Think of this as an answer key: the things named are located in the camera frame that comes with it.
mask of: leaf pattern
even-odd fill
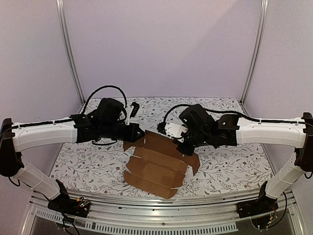
[[[201,104],[212,110],[235,110],[242,112],[233,98],[128,98],[128,103],[136,101],[140,109],[132,122],[141,129],[156,132],[157,125],[165,113],[177,104]],[[86,112],[91,112],[100,99],[91,99]],[[169,116],[170,122],[181,123],[178,116],[185,109],[179,107]],[[221,115],[211,113],[213,118]],[[123,172],[134,148],[123,152],[123,142],[110,146],[96,146],[87,143],[65,143],[51,172],[51,178],[59,179],[67,188],[88,192],[126,196],[155,197],[125,183]],[[255,189],[272,177],[270,165],[259,144],[212,146],[197,148],[201,166],[193,176],[188,167],[182,187],[175,197],[202,196]]]

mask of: black cable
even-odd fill
[[[62,120],[56,120],[56,121],[42,121],[42,122],[34,122],[34,123],[26,123],[19,126],[15,126],[16,128],[23,128],[23,127],[31,127],[31,126],[42,126],[42,125],[50,125],[50,124],[59,124],[59,123],[65,123],[73,121],[73,119],[62,119]]]
[[[74,234],[70,233],[70,232],[65,228],[65,219],[66,219],[69,223],[71,223],[71,225],[73,226],[73,228],[74,228],[75,231],[77,232],[77,235],[80,235],[80,233],[79,233],[77,227],[74,225],[74,222],[73,222],[72,220],[70,220],[70,218],[69,218],[66,214],[64,214],[63,212],[62,212],[61,214],[62,214],[62,216],[63,216],[63,229],[64,229],[64,231],[67,232],[67,233],[70,234],[70,235],[74,235]]]
[[[209,138],[212,138],[212,135],[211,135],[210,133],[207,133],[207,132],[205,131],[205,129],[203,128],[203,125],[200,127],[200,129],[201,129],[202,133],[204,133],[204,135],[206,135],[206,136],[209,137]]]
[[[93,145],[97,145],[97,146],[108,146],[108,145],[112,145],[115,144],[117,141],[111,142],[111,143],[97,143],[97,141],[92,141],[91,143]]]
[[[96,94],[98,91],[104,89],[104,88],[115,88],[115,89],[118,89],[118,90],[122,93],[123,98],[124,98],[124,101],[125,101],[125,107],[127,107],[126,96],[125,96],[124,92],[122,91],[122,89],[120,89],[120,88],[117,87],[117,86],[106,85],[106,86],[99,87],[97,90],[95,90],[93,93],[91,93],[91,95],[88,97],[88,99],[87,99],[87,101],[86,101],[86,103],[85,103],[85,105],[84,105],[84,108],[83,108],[81,114],[84,114],[84,113],[85,113],[86,108],[87,108],[87,106],[88,106],[88,103],[89,103],[90,99],[93,97],[93,95]]]
[[[174,107],[172,107],[169,111],[167,111],[167,113],[164,116],[163,122],[166,122],[167,116],[170,114],[170,112],[172,112],[174,109],[178,108],[178,107],[189,107],[191,106],[191,104],[178,104],[175,105]]]
[[[310,176],[307,176],[306,173],[304,174],[304,176],[305,176],[305,178],[307,178],[307,179],[309,180],[309,179],[312,178],[312,176],[313,176],[313,171],[311,172],[311,175],[310,175]]]
[[[268,228],[272,228],[272,227],[276,226],[280,221],[282,221],[282,219],[284,218],[284,216],[285,216],[285,214],[286,214],[286,212],[287,212],[287,204],[288,204],[287,196],[286,196],[285,192],[283,192],[283,195],[284,195],[284,197],[285,197],[285,202],[286,202],[284,213],[283,213],[282,217],[280,217],[280,219],[277,221],[277,223],[275,223],[275,224],[272,225],[272,226],[269,226]]]
[[[8,177],[8,178],[9,178],[9,181],[10,181],[12,184],[14,184],[16,187],[21,186],[20,180],[18,180],[18,184],[17,184],[17,183],[15,183],[15,182],[12,181],[11,177]]]
[[[171,111],[173,111],[175,108],[178,107],[190,107],[192,106],[191,104],[179,104],[179,105],[175,105],[174,107],[172,107],[169,111],[167,111],[167,113],[164,116],[163,122],[166,123],[166,119],[167,116],[170,114]],[[289,124],[305,124],[305,125],[309,125],[311,127],[313,127],[312,124],[304,122],[304,121],[287,121],[287,120],[275,120],[275,119],[257,119],[257,118],[253,118],[253,117],[249,117],[243,113],[237,112],[237,111],[218,111],[218,110],[212,110],[212,109],[206,109],[206,111],[211,112],[211,113],[216,113],[216,114],[237,114],[238,116],[240,116],[241,118],[245,118],[247,120],[250,121],[255,121],[255,122],[264,122],[264,123],[289,123]]]

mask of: metal frame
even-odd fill
[[[62,32],[62,38],[64,42],[65,51],[67,54],[70,71],[72,74],[72,78],[74,81],[74,85],[76,88],[79,101],[83,104],[85,103],[85,98],[84,98],[83,89],[82,89],[82,86],[78,77],[78,73],[77,73],[77,69],[76,69],[76,65],[75,65],[75,61],[73,57],[73,52],[72,52],[70,42],[69,42],[64,3],[63,3],[63,0],[56,0],[56,3],[57,3],[58,16],[59,16],[60,27],[61,27],[61,32]]]
[[[236,203],[257,198],[258,190],[169,200],[105,195],[74,190],[69,190],[69,194],[71,197],[80,195],[91,200],[88,217],[86,219],[76,218],[75,224],[80,229],[89,230],[90,226],[93,225],[93,231],[102,233],[105,232],[106,228],[114,226],[132,231],[159,231],[159,234],[163,235],[175,234],[175,231],[180,230],[193,230],[193,234],[197,235],[195,231],[201,231],[203,228],[224,227],[250,219],[239,218],[236,213]],[[287,192],[287,198],[295,234],[303,235],[301,216],[291,191]],[[278,204],[279,211],[282,211],[285,207],[283,196],[278,199]],[[35,216],[55,220],[57,223],[62,217],[60,213],[47,209],[47,201],[36,192],[30,199],[22,235],[30,234],[31,224]]]
[[[247,96],[248,96],[248,93],[249,93],[249,90],[251,87],[256,63],[258,60],[258,56],[259,56],[259,52],[260,52],[260,48],[261,48],[261,42],[262,42],[262,38],[263,38],[263,32],[264,32],[264,28],[265,28],[267,12],[268,12],[268,0],[262,0],[259,26],[258,26],[255,45],[254,45],[253,56],[251,59],[249,70],[248,70],[248,75],[246,78],[244,91],[243,91],[241,99],[240,99],[240,103],[243,105],[247,99]]]

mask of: flattened cardboard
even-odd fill
[[[129,184],[133,185],[136,188],[144,190],[146,192],[152,193],[154,195],[169,199],[177,193],[177,189],[167,188],[162,185],[155,184],[148,180],[142,179],[136,175],[124,171],[124,180]]]
[[[131,156],[126,167],[132,175],[170,189],[181,187],[185,178],[185,174],[179,171],[134,156]]]
[[[136,147],[134,155],[152,163],[167,166],[181,173],[185,173],[188,167],[186,163],[179,159],[169,158],[167,155],[146,148]]]
[[[141,138],[135,143],[124,142],[124,151],[132,146],[143,147],[145,149],[150,149],[155,152],[179,159],[192,167],[193,175],[198,172],[200,167],[199,156],[197,154],[194,153],[191,157],[183,157],[183,155],[176,150],[176,146],[172,143],[171,139],[151,131],[146,130],[145,138]]]

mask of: ventilation grille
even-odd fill
[[[49,212],[37,208],[36,215],[38,217],[62,223],[63,217],[57,212]],[[85,226],[76,225],[77,228],[95,231],[103,234],[111,235],[217,235],[238,231],[236,223],[227,223],[215,226],[197,227],[197,228],[173,228],[173,229],[149,229],[112,226],[99,222],[86,221]]]

